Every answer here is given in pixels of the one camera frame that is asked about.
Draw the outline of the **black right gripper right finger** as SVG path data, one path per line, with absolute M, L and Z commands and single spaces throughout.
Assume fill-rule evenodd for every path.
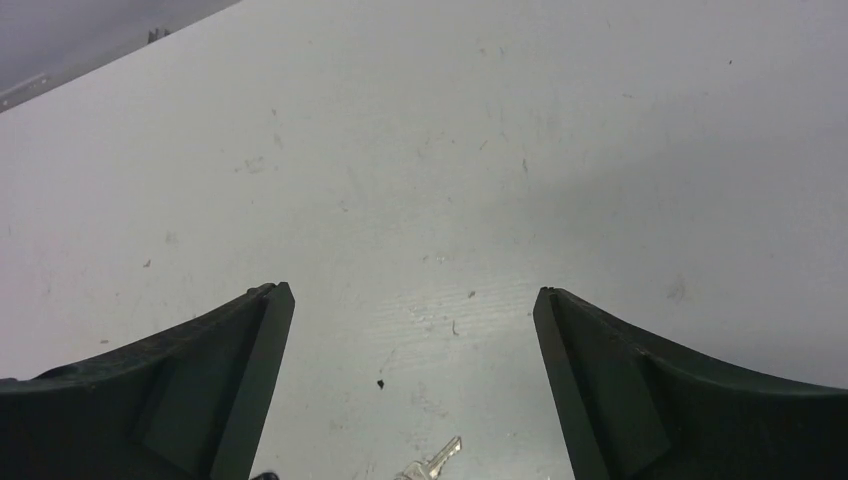
M 843 479 L 847 393 L 736 366 L 541 289 L 533 320 L 578 479 Z

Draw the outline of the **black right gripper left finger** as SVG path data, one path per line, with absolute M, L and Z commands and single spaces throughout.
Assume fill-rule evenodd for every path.
M 120 348 L 1 382 L 5 479 L 247 479 L 295 300 L 249 289 Z

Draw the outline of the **silver key with small ring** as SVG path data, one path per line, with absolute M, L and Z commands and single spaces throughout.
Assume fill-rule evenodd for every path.
M 395 477 L 395 480 L 436 480 L 444 464 L 462 449 L 462 438 L 454 436 L 430 459 L 412 461 Z

